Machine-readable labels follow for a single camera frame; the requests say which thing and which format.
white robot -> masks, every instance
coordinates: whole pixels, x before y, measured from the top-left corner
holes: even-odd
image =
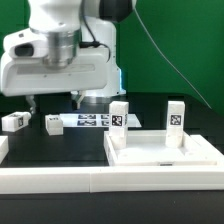
[[[121,89],[116,29],[137,0],[28,0],[29,28],[4,39],[0,90],[5,96],[78,91],[110,97]]]

green wall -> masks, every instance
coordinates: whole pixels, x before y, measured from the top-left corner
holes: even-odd
[[[224,1],[138,0],[137,10],[165,55],[224,115]],[[4,36],[26,28],[28,18],[26,0],[2,0],[0,53]],[[129,92],[179,92],[197,97],[160,57],[134,14],[117,30],[118,64]]]

black table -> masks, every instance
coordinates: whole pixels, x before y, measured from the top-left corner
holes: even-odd
[[[107,128],[65,128],[63,136],[49,136],[46,114],[74,113],[69,94],[36,98],[39,113],[28,127],[9,136],[8,156],[0,167],[108,166],[103,148]],[[129,102],[141,130],[166,128],[167,103],[186,104],[184,130],[201,134],[224,151],[224,118],[183,94],[129,93],[113,100]],[[0,96],[0,116],[28,111],[23,97]],[[109,104],[83,103],[75,113],[108,113]],[[223,191],[109,192],[79,194],[0,195],[1,223],[222,223]]]

white tray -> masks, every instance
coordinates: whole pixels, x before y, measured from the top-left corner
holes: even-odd
[[[166,131],[129,131],[127,147],[114,148],[105,132],[104,148],[110,166],[220,165],[224,156],[200,135],[184,133],[180,148],[165,146]]]

white cube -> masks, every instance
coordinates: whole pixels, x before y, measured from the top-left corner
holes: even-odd
[[[45,127],[49,135],[63,135],[63,121],[59,115],[46,115]]]
[[[115,149],[126,147],[128,134],[128,102],[113,101],[109,107],[109,136]]]
[[[2,131],[15,132],[29,124],[29,112],[15,112],[2,117]]]
[[[182,146],[185,104],[182,101],[169,101],[167,111],[166,146]]]
[[[9,152],[9,144],[7,136],[0,136],[0,163]]]

